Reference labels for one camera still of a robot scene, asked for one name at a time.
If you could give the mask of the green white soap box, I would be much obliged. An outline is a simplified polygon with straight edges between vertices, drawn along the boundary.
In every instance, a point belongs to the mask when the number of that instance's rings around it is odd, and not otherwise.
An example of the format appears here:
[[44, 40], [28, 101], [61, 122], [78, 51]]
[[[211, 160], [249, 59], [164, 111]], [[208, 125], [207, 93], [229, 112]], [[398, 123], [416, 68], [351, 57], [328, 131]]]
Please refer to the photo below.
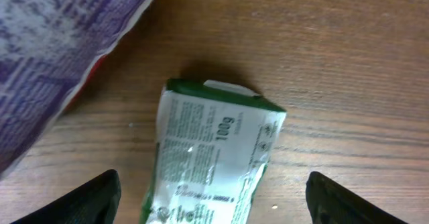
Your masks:
[[168, 80], [140, 221], [245, 224], [286, 115], [240, 85]]

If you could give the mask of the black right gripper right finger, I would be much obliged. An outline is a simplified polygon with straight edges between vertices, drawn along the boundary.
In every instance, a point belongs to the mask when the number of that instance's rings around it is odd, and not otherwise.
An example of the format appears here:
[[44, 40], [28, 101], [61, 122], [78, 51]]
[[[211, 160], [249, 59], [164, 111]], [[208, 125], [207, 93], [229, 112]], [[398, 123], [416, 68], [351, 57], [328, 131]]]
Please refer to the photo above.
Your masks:
[[308, 177], [306, 203], [313, 223], [406, 224], [320, 172]]

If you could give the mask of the purple floral pack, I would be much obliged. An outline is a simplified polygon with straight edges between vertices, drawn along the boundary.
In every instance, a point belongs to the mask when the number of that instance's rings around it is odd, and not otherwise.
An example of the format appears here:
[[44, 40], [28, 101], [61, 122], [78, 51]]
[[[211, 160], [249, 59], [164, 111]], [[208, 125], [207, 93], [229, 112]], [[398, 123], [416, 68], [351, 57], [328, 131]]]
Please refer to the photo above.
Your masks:
[[1, 175], [7, 176], [153, 0], [1, 0]]

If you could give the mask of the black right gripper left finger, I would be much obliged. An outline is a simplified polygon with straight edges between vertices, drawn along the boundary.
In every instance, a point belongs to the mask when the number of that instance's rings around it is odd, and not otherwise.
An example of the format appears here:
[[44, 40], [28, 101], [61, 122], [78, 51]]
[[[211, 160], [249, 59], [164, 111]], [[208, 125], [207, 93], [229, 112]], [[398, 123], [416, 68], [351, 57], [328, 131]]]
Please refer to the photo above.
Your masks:
[[118, 172], [110, 169], [13, 224], [112, 224], [120, 198]]

